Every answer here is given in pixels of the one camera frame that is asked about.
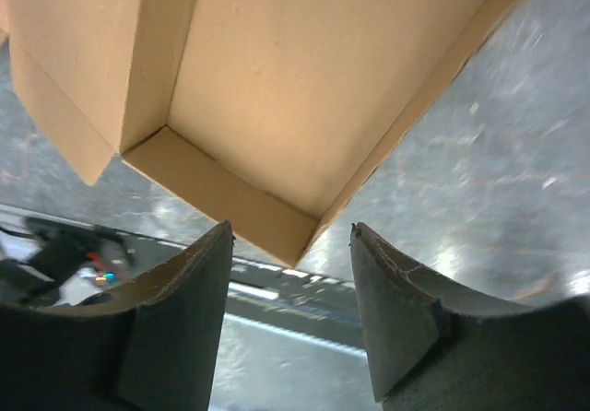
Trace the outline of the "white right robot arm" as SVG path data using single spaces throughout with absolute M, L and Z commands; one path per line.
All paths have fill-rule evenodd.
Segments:
M 1 406 L 5 410 L 205 410 L 210 403 L 232 258 L 220 223 L 134 284 L 52 307 L 92 252 L 93 234 L 65 230 L 27 261 L 1 263 Z M 368 352 L 385 409 L 530 410 L 542 398 L 522 325 L 501 310 L 462 326 L 428 305 L 422 349 L 386 370 Z M 461 329 L 439 350 L 436 339 Z

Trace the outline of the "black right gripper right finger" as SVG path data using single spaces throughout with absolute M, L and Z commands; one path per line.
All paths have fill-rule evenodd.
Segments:
M 454 314 L 488 319 L 532 311 L 430 269 L 362 222 L 352 226 L 349 247 L 372 393 L 378 403 L 437 344 L 453 335 Z

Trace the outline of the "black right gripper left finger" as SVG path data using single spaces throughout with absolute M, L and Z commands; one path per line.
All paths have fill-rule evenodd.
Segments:
M 127 320 L 112 374 L 101 378 L 124 410 L 209 406 L 233 253 L 229 222 L 134 282 L 76 306 L 92 319 Z

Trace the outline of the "brown cardboard box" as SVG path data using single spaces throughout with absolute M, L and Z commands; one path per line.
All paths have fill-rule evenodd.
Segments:
M 1 0 L 30 117 L 295 266 L 523 0 Z

